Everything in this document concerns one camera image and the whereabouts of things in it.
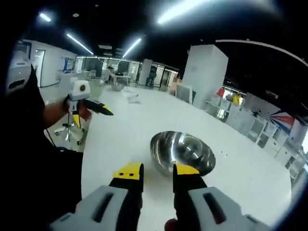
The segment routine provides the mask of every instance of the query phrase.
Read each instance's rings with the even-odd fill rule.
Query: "stainless steel bowl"
[[[173,164],[190,165],[201,176],[210,173],[216,163],[215,156],[202,140],[182,132],[164,131],[151,139],[151,156],[158,170],[172,175]]]
[[[111,83],[111,88],[114,91],[121,91],[124,88],[124,85],[120,83]]]

